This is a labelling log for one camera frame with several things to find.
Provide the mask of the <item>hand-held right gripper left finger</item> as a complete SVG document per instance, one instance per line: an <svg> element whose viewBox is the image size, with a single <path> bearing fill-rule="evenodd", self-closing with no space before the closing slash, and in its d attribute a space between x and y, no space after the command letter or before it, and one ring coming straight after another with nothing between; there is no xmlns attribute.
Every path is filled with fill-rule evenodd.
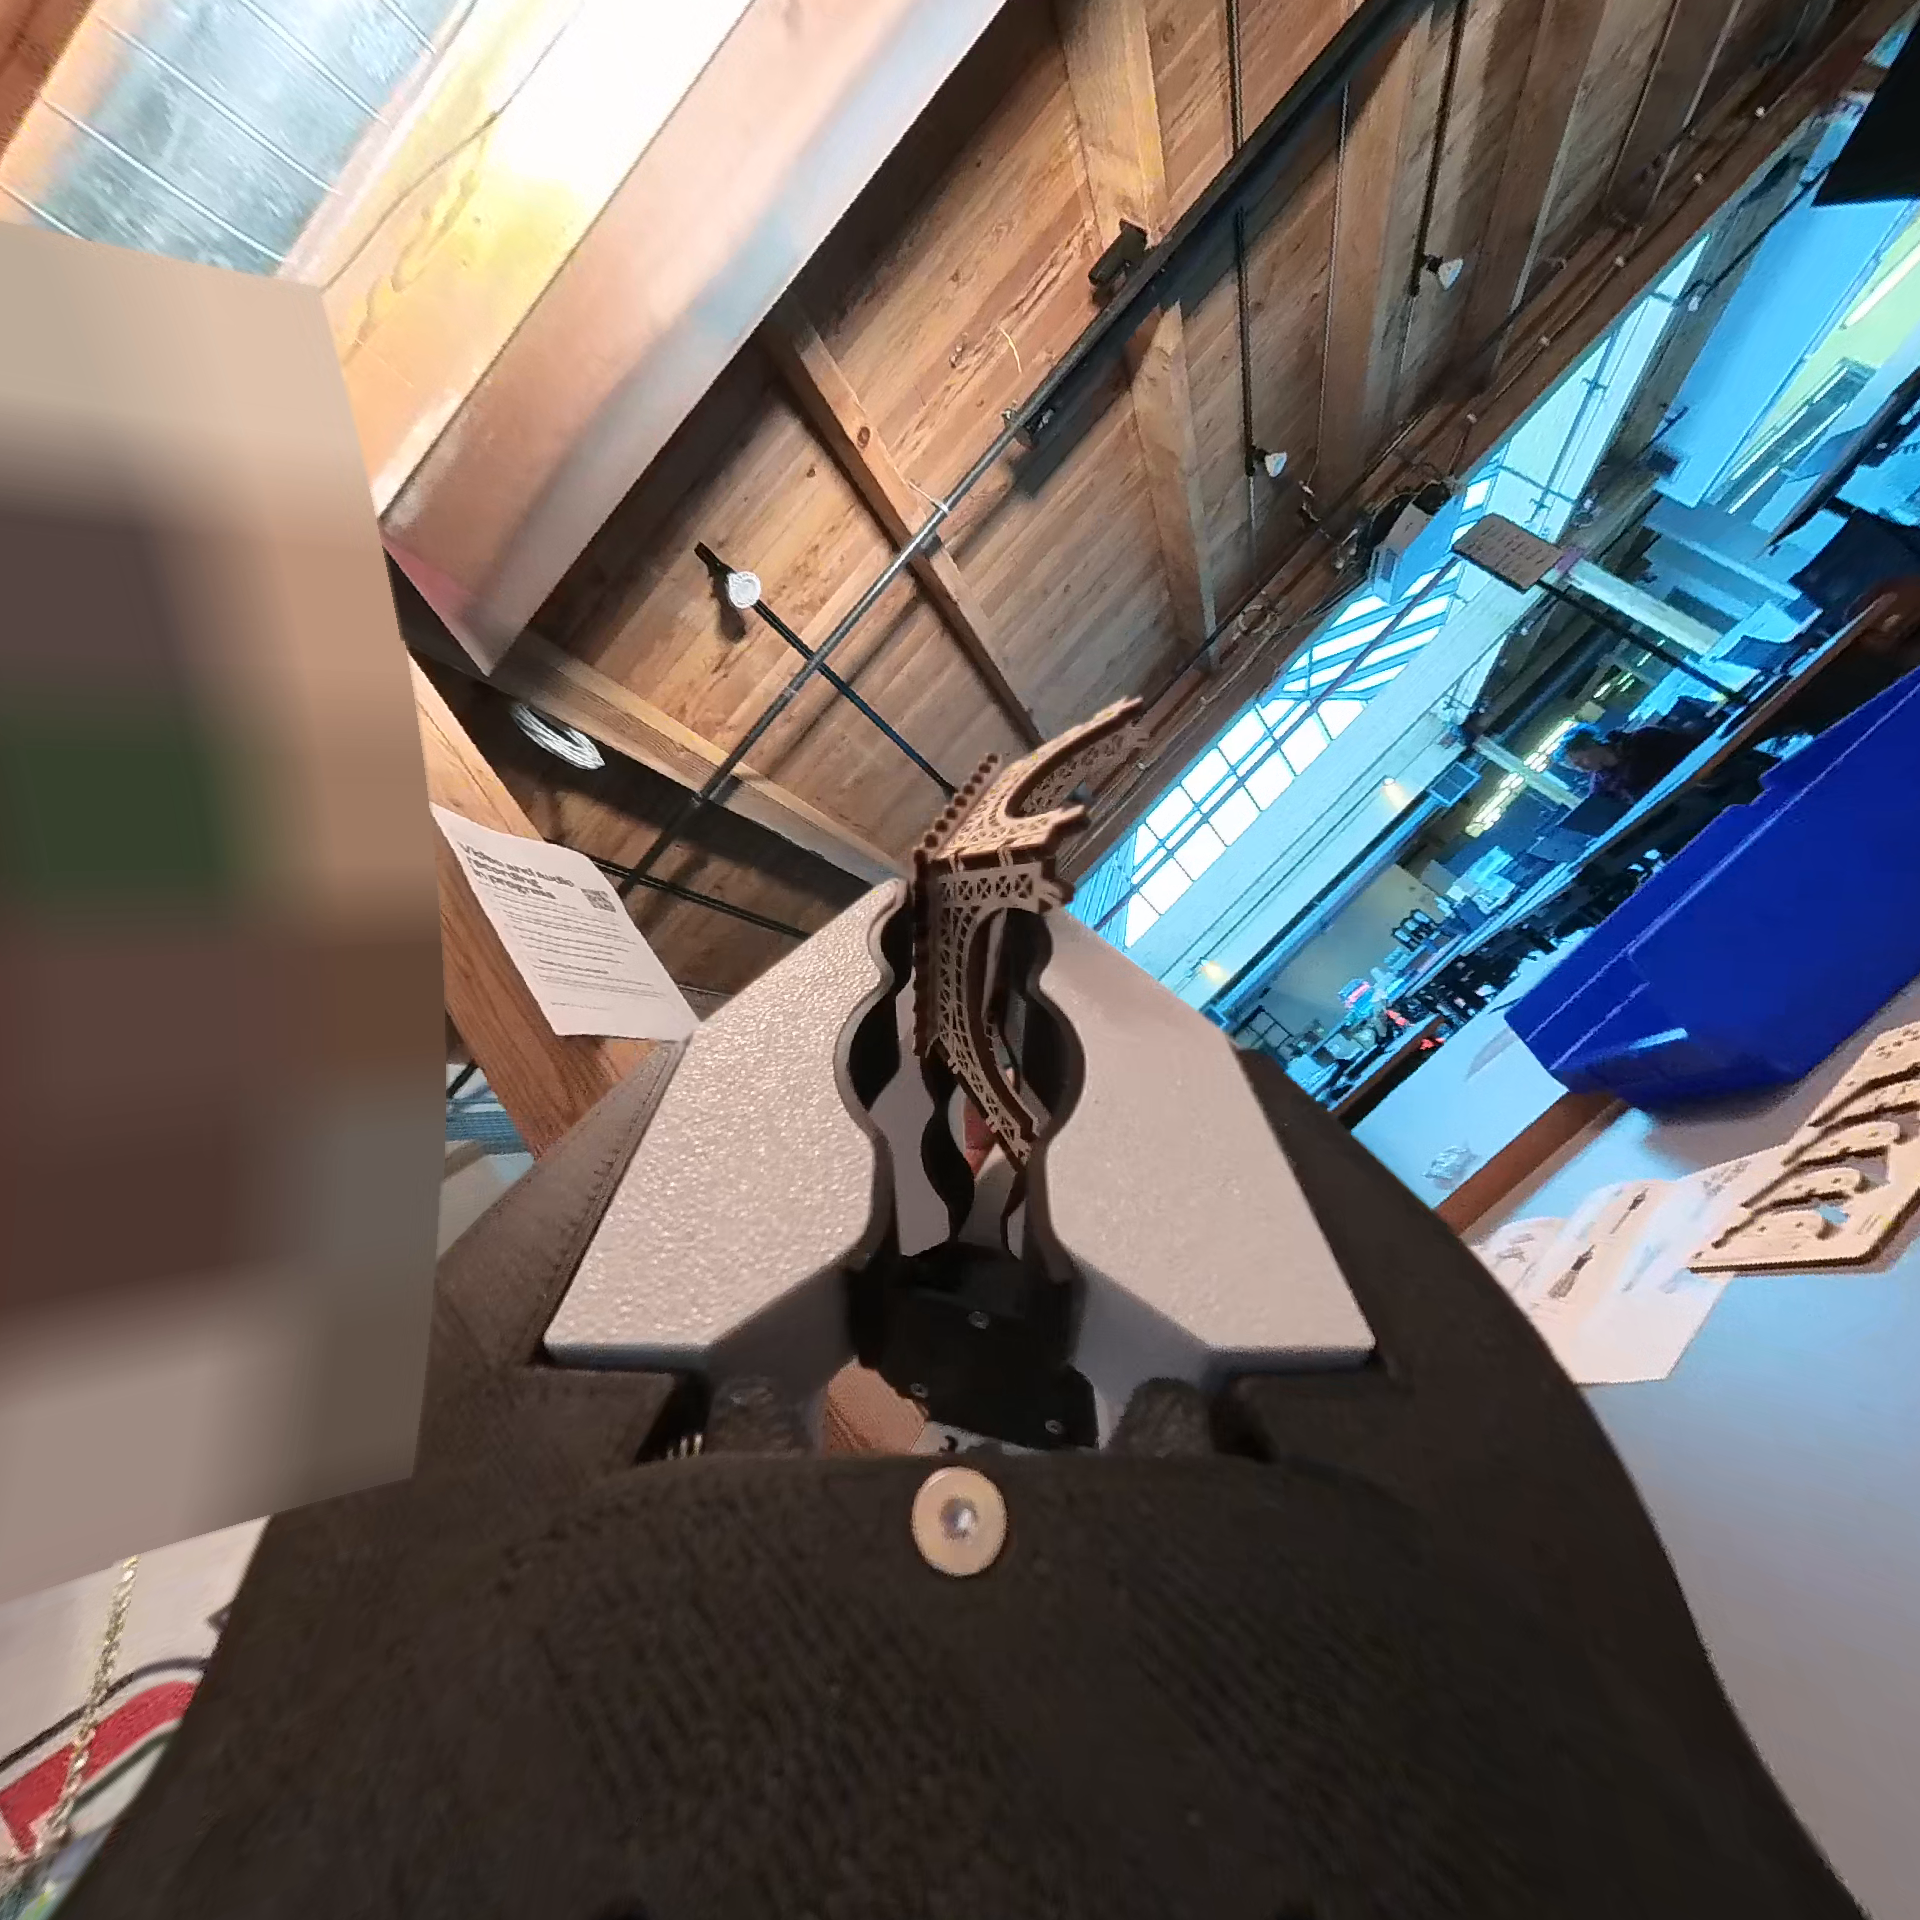
<svg viewBox="0 0 1920 1920"><path fill-rule="evenodd" d="M847 1270L892 1173L854 1093L862 1019L893 1022L883 934L902 880L858 899L686 1042L543 1333L594 1372L763 1379L820 1397L852 1358Z"/></svg>

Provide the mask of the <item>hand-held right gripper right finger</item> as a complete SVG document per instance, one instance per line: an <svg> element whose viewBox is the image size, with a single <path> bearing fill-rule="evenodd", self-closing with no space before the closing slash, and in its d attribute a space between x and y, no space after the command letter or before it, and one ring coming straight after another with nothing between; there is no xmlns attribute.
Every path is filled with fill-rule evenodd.
<svg viewBox="0 0 1920 1920"><path fill-rule="evenodd" d="M1374 1333L1237 1048L1073 916L1047 920L1037 998L1070 1089L1027 1227L1065 1267L1070 1366L1094 1405L1364 1364Z"/></svg>

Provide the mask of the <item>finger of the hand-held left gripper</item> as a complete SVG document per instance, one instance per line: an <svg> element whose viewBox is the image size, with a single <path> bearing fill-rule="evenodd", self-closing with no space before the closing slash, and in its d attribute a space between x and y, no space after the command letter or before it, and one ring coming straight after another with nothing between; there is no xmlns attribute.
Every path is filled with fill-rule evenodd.
<svg viewBox="0 0 1920 1920"><path fill-rule="evenodd" d="M957 1241L975 1197L965 1152L966 1101L954 1073L902 1036L897 1078L897 1238L905 1257Z"/></svg>

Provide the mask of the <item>wooden tower base model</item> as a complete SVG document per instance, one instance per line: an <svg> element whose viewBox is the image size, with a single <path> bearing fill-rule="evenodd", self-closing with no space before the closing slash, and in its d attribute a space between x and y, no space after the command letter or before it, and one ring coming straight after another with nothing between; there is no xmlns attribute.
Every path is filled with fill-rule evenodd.
<svg viewBox="0 0 1920 1920"><path fill-rule="evenodd" d="M1039 1117L1004 1066L993 1016L998 923L1070 904L1059 859L1089 826L1079 794L1139 753L1143 718L1143 700L1119 700L1019 760L982 760L915 851L916 1054L966 1090L1015 1169L1030 1162Z"/></svg>

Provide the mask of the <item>grey desk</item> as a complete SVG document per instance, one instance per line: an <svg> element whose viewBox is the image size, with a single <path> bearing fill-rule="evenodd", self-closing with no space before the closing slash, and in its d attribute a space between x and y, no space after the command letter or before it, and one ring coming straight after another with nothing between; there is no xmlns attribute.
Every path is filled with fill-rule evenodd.
<svg viewBox="0 0 1920 1920"><path fill-rule="evenodd" d="M1356 1138L1470 1241L1758 1162L1913 1019L1906 988L1809 1076L1665 1117L1586 1116L1491 1012ZM1870 1915L1916 1915L1916 1220L1863 1267L1730 1277L1668 1379L1582 1390L1779 1786Z"/></svg>

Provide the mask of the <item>paper notice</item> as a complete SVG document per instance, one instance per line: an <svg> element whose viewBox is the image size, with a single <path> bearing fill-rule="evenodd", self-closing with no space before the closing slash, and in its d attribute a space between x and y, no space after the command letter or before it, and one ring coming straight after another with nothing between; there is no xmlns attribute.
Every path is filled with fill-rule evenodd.
<svg viewBox="0 0 1920 1920"><path fill-rule="evenodd" d="M588 854L434 805L494 934L564 1040L686 1042L700 1017Z"/></svg>

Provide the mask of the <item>wooden sheet with small parts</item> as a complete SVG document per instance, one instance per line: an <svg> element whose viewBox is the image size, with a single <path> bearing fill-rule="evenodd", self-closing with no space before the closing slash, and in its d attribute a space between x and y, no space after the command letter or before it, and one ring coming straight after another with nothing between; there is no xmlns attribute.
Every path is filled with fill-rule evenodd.
<svg viewBox="0 0 1920 1920"><path fill-rule="evenodd" d="M1900 1025L1742 1177L1686 1265L1702 1275L1867 1265L1916 1204L1918 1025Z"/></svg>

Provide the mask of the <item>blue plastic bin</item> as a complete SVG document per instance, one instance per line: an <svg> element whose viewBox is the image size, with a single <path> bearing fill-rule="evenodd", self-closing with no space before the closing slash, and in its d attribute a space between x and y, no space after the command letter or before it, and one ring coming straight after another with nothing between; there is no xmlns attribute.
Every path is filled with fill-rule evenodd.
<svg viewBox="0 0 1920 1920"><path fill-rule="evenodd" d="M1918 972L1918 677L1780 762L1505 1022L1642 1112L1786 1085Z"/></svg>

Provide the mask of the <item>ceiling projector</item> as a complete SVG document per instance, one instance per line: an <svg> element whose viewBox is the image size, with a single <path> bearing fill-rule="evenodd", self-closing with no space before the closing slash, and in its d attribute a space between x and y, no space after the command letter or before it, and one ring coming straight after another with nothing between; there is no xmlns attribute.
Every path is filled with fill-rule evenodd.
<svg viewBox="0 0 1920 1920"><path fill-rule="evenodd" d="M1374 592L1385 600L1402 592L1399 577L1410 549L1427 536L1452 497L1453 490L1446 480L1430 480L1394 494L1372 512L1363 526L1359 556Z"/></svg>

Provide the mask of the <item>person's patterned shirt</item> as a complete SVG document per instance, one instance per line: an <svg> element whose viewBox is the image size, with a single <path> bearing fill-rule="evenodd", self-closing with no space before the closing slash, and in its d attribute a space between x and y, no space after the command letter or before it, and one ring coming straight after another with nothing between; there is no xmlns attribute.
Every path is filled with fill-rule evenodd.
<svg viewBox="0 0 1920 1920"><path fill-rule="evenodd" d="M5 1915L54 1915L153 1777L219 1636L219 1580L141 1562L5 1602Z"/></svg>

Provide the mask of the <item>sign on pole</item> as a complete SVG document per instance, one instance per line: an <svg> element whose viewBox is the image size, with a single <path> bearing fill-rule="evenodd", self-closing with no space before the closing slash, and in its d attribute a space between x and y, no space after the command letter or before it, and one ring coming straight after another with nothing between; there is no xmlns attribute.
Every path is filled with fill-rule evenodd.
<svg viewBox="0 0 1920 1920"><path fill-rule="evenodd" d="M1515 592L1554 586L1577 563L1574 549L1534 536L1527 526L1493 512L1462 524L1452 542L1452 554Z"/></svg>

